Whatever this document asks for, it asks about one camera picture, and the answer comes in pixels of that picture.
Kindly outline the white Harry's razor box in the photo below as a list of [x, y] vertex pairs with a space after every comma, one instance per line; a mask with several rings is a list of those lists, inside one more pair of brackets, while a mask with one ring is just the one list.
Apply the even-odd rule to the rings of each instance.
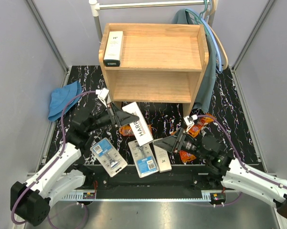
[[139, 144], [139, 146], [143, 146], [145, 144], [148, 144], [152, 142], [153, 136], [152, 133], [145, 121], [145, 118], [143, 117], [143, 114], [137, 105], [136, 102], [132, 102], [126, 106], [122, 107], [122, 110], [125, 112], [128, 112], [132, 115], [135, 115], [139, 118], [138, 121], [134, 121], [130, 123], [130, 127], [133, 131], [133, 134]]

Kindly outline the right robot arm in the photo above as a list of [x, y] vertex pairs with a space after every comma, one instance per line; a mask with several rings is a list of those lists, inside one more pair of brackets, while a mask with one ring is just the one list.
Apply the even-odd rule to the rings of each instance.
[[240, 161], [233, 153], [225, 152], [212, 135], [196, 139], [181, 129], [174, 135], [154, 141], [154, 145], [170, 153], [185, 151], [205, 160], [210, 174], [209, 187], [220, 186], [255, 197], [287, 219], [287, 180], [272, 176]]

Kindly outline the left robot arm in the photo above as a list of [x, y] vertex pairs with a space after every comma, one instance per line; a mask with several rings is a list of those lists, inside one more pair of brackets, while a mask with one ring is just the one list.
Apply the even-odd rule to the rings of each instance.
[[17, 181], [12, 185], [12, 222], [16, 225], [29, 222], [38, 226], [62, 197], [79, 187], [90, 188], [94, 182], [94, 172], [85, 165], [75, 165], [65, 177], [61, 177], [90, 149], [93, 141], [90, 133], [108, 125], [122, 127], [138, 120], [138, 115], [124, 111], [113, 102], [98, 114], [83, 111], [74, 117], [57, 153], [27, 181]]

